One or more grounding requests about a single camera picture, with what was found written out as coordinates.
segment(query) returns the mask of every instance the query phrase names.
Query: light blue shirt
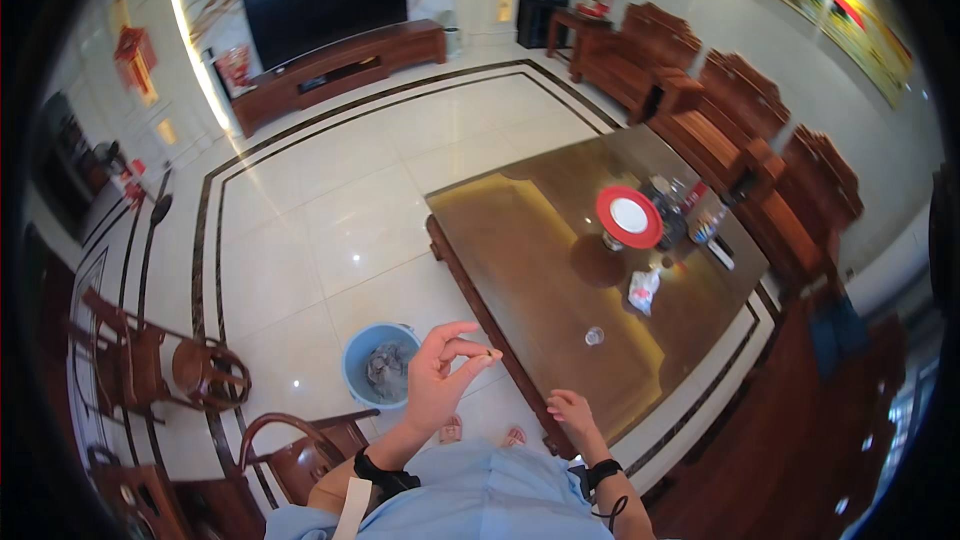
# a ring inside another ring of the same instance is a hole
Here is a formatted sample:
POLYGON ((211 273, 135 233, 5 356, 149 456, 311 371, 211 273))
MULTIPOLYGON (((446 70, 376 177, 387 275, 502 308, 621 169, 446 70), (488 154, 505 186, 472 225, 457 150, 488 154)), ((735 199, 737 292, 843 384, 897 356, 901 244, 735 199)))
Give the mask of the light blue shirt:
MULTIPOLYGON (((568 462, 483 439, 438 446, 406 470, 421 486, 387 500, 360 523, 358 540, 376 538, 577 538, 613 535, 591 515, 568 462)), ((267 540, 327 540, 338 516, 284 506, 267 518, 267 540)))

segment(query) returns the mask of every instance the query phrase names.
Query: black wristband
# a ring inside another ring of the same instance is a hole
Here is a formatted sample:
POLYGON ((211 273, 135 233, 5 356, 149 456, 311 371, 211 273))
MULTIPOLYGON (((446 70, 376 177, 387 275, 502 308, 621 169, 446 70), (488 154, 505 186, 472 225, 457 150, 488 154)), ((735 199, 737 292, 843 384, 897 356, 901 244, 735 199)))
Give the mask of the black wristband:
POLYGON ((586 470, 586 483, 589 485, 590 490, 595 490, 600 482, 602 482, 605 478, 615 476, 618 471, 623 471, 623 467, 620 466, 620 463, 616 462, 612 458, 608 458, 607 460, 600 461, 593 467, 590 467, 586 470))
POLYGON ((404 490, 420 487, 420 478, 405 471, 383 471, 366 454, 367 447, 357 451, 353 458, 353 473, 361 480, 370 480, 383 490, 383 501, 389 501, 404 490))

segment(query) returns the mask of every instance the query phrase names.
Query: person's hand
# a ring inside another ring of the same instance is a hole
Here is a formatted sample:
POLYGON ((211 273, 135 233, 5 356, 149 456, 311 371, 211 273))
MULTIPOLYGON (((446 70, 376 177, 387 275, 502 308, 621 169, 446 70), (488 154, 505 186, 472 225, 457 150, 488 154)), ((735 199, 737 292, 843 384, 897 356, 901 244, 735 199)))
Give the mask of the person's hand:
POLYGON ((577 442, 582 442, 596 433, 600 434, 594 423, 594 414, 587 399, 572 390, 552 390, 552 396, 546 399, 546 411, 557 421, 564 421, 577 442))
POLYGON ((479 328, 468 321, 437 326, 426 334, 410 360, 404 421, 417 432, 431 435, 439 430, 456 410, 470 382, 503 357, 497 349, 459 337, 479 328), (461 355, 469 360, 451 374, 450 363, 461 355))

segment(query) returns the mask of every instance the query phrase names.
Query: foot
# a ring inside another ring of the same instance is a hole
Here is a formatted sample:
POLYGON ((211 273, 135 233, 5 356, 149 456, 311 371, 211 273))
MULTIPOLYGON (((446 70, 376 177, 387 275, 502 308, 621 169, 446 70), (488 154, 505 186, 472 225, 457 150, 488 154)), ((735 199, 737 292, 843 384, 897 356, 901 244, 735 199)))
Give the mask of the foot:
POLYGON ((463 437, 464 422, 460 419, 460 415, 454 413, 439 429, 439 443, 453 444, 454 442, 460 442, 463 437))
POLYGON ((503 444, 501 444, 500 447, 509 449, 512 446, 523 446, 526 443, 527 434, 523 433, 523 429, 513 426, 510 428, 510 431, 507 432, 507 437, 503 439, 503 444))

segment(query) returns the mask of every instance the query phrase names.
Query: round wooden stool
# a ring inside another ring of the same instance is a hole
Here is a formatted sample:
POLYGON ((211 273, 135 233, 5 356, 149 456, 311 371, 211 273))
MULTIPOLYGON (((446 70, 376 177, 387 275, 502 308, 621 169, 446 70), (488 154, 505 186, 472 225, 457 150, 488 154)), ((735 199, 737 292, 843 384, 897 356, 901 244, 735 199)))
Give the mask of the round wooden stool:
POLYGON ((226 348, 184 340, 174 351, 173 369, 176 387, 205 411, 234 409, 250 396, 250 370, 226 348))

